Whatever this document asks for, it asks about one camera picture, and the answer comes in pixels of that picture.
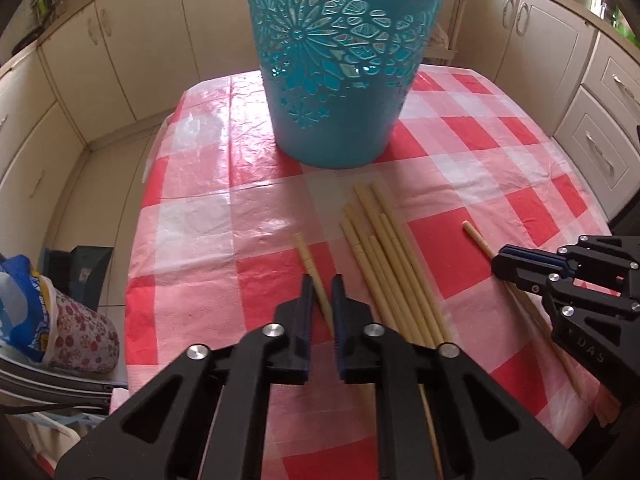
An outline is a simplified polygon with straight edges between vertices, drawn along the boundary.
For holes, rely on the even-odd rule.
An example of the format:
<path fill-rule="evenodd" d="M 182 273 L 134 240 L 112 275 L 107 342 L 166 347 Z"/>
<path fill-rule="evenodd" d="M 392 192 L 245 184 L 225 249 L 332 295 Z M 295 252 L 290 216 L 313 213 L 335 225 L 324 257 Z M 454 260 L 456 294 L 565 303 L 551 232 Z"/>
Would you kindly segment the bamboo chopstick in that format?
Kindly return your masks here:
<path fill-rule="evenodd" d="M 422 337 L 420 328 L 416 326 L 416 322 L 414 322 L 411 309 L 407 304 L 407 300 L 405 300 L 404 293 L 400 288 L 394 271 L 386 258 L 380 242 L 374 235 L 369 236 L 369 242 L 374 251 L 375 258 L 378 260 L 378 264 L 382 269 L 387 288 L 390 290 L 390 294 L 392 295 L 390 306 L 393 309 L 394 318 L 401 335 L 405 336 L 413 344 L 423 344 L 424 338 Z"/>
<path fill-rule="evenodd" d="M 376 318 L 379 318 L 386 326 L 392 328 L 393 330 L 397 330 L 398 326 L 393 317 L 392 310 L 390 310 L 390 305 L 388 304 L 380 282 L 375 275 L 369 257 L 360 244 L 360 240 L 354 226 L 352 225 L 352 222 L 350 222 L 349 218 L 344 217 L 341 220 L 341 227 L 349 242 L 350 247 L 352 248 L 352 253 L 354 254 L 358 266 L 360 267 L 360 271 L 363 275 L 364 280 L 366 281 L 370 295 L 374 300 L 375 312 L 378 314 Z"/>
<path fill-rule="evenodd" d="M 314 291 L 316 292 L 316 295 L 318 297 L 318 303 L 320 304 L 322 315 L 326 320 L 326 325 L 329 327 L 331 334 L 334 334 L 334 323 L 331 304 L 329 302 L 328 296 L 326 296 L 326 291 L 324 290 L 317 266 L 314 263 L 314 258 L 312 258 L 311 252 L 302 234 L 296 233 L 294 235 L 294 243 L 297 248 L 300 260 L 302 260 L 303 267 L 306 273 L 311 277 L 312 284 L 314 284 Z"/>
<path fill-rule="evenodd" d="M 341 227 L 374 300 L 376 312 L 374 318 L 405 336 L 408 341 L 414 342 L 382 266 L 376 258 L 368 234 L 357 216 L 357 211 L 351 203 L 345 204 L 343 210 Z"/>
<path fill-rule="evenodd" d="M 475 229 L 475 226 L 473 226 L 472 223 L 469 222 L 468 220 L 464 220 L 462 222 L 462 229 L 464 229 L 464 232 L 468 234 L 469 237 L 472 238 L 472 240 L 474 240 L 475 244 L 477 244 L 480 250 L 484 252 L 489 262 L 492 262 L 492 259 L 495 258 L 496 253 L 492 250 L 492 248 L 486 242 L 484 237 L 480 235 L 480 232 L 478 232 L 477 229 Z M 530 320 L 533 322 L 536 329 L 541 334 L 542 338 L 544 338 L 544 340 L 548 344 L 548 347 L 553 352 L 556 359 L 562 365 L 563 370 L 568 380 L 570 381 L 570 384 L 572 385 L 574 391 L 578 394 L 578 396 L 581 399 L 583 399 L 585 395 L 584 395 L 584 384 L 582 383 L 582 380 L 577 375 L 577 372 L 574 369 L 573 364 L 570 362 L 570 359 L 565 354 L 565 352 L 557 344 L 555 344 L 552 341 L 551 328 L 546 322 L 546 320 L 544 319 L 544 317 L 542 316 L 542 314 L 538 311 L 537 307 L 533 303 L 533 300 L 529 298 L 526 292 L 522 292 L 521 290 L 519 290 L 513 283 L 504 282 L 503 285 L 506 286 L 506 289 L 509 291 L 509 294 L 513 298 L 513 301 L 515 302 L 515 304 L 521 310 L 523 310 L 528 315 Z"/>
<path fill-rule="evenodd" d="M 398 280 L 400 281 L 401 286 L 405 289 L 405 295 L 407 297 L 409 307 L 412 309 L 413 317 L 416 320 L 416 326 L 422 330 L 422 335 L 426 344 L 430 348 L 436 348 L 437 345 L 442 342 L 442 334 L 439 331 L 434 314 L 431 311 L 431 307 L 427 303 L 418 278 L 413 271 L 401 242 L 398 240 L 394 228 L 390 223 L 390 219 L 386 214 L 379 214 L 378 218 L 380 218 L 382 226 L 386 232 L 386 236 L 392 243 L 397 254 L 400 266 L 400 270 L 398 271 Z"/>
<path fill-rule="evenodd" d="M 382 188 L 376 182 L 370 188 L 380 206 L 380 210 L 373 209 L 371 222 L 413 316 L 413 325 L 421 331 L 427 344 L 438 347 L 450 341 L 451 336 L 436 295 Z"/>
<path fill-rule="evenodd" d="M 369 237 L 369 246 L 392 293 L 390 305 L 394 308 L 398 327 L 404 328 L 418 344 L 437 347 L 445 340 L 444 335 L 393 222 L 390 208 L 370 186 L 356 184 L 355 193 L 374 231 Z"/>

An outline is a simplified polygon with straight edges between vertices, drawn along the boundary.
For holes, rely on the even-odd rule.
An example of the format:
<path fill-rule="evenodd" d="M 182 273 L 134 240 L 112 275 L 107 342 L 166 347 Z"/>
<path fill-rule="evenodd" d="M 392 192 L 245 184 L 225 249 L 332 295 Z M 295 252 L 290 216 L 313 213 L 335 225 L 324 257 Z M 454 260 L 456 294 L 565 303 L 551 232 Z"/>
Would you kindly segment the cream kitchen base cabinets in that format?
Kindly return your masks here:
<path fill-rule="evenodd" d="M 454 62 L 554 133 L 594 42 L 638 50 L 570 0 L 468 0 Z M 247 0 L 80 0 L 1 69 L 1 250 L 37 258 L 81 152 L 256 70 Z"/>

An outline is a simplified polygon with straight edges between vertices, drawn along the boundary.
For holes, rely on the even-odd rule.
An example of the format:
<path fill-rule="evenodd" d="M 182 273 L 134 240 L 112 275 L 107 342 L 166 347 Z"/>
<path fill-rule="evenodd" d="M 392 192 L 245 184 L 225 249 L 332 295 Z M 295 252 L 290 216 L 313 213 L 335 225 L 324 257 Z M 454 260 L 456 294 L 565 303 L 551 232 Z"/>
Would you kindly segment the red white checkered tablecloth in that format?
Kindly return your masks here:
<path fill-rule="evenodd" d="M 295 298 L 302 234 L 323 283 L 370 298 L 341 221 L 357 185 L 378 186 L 431 284 L 452 339 L 562 443 L 620 406 L 564 368 L 464 232 L 492 248 L 545 250 L 603 234 L 605 215 L 561 149 L 472 70 L 424 66 L 373 164 L 317 169 L 281 152 L 260 73 L 201 82 L 162 125 L 126 289 L 128 385 L 140 389 L 191 344 L 221 348 Z"/>

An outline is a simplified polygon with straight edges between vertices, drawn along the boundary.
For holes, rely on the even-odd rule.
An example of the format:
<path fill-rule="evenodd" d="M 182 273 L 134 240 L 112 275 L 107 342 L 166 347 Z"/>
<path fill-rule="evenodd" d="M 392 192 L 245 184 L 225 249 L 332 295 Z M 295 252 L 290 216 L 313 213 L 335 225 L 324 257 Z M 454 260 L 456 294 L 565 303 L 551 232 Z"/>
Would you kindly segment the floral patterned bag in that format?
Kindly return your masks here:
<path fill-rule="evenodd" d="M 120 353 L 114 323 L 58 290 L 53 298 L 43 365 L 77 373 L 110 374 Z"/>

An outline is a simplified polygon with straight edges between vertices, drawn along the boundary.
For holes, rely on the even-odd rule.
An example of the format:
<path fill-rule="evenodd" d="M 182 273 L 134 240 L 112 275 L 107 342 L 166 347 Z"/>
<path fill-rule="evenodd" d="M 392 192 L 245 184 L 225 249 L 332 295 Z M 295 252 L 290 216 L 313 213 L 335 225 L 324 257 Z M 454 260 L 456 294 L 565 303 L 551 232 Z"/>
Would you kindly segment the blue white plastic bag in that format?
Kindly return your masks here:
<path fill-rule="evenodd" d="M 36 363 L 44 360 L 50 342 L 49 285 L 24 255 L 1 263 L 1 342 Z"/>

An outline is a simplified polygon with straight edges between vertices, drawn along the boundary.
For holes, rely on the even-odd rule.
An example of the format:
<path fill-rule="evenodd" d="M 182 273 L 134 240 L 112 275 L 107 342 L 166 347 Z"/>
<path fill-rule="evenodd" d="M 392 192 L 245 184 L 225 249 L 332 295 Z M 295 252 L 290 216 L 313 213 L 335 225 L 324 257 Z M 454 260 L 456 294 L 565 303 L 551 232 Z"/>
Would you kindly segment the teal perforated plastic basket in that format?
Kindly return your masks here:
<path fill-rule="evenodd" d="M 274 140 L 308 166 L 380 156 L 442 0 L 247 0 Z"/>

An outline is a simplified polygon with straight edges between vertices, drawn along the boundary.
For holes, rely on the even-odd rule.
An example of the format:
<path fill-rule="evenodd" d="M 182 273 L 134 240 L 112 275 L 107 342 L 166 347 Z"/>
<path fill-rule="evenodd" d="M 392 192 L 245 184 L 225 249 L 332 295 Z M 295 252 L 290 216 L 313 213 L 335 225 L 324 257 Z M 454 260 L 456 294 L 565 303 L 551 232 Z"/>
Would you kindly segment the white storage trolley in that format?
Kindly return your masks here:
<path fill-rule="evenodd" d="M 436 23 L 423 53 L 423 62 L 451 65 L 458 49 L 458 38 L 468 0 L 442 0 Z"/>

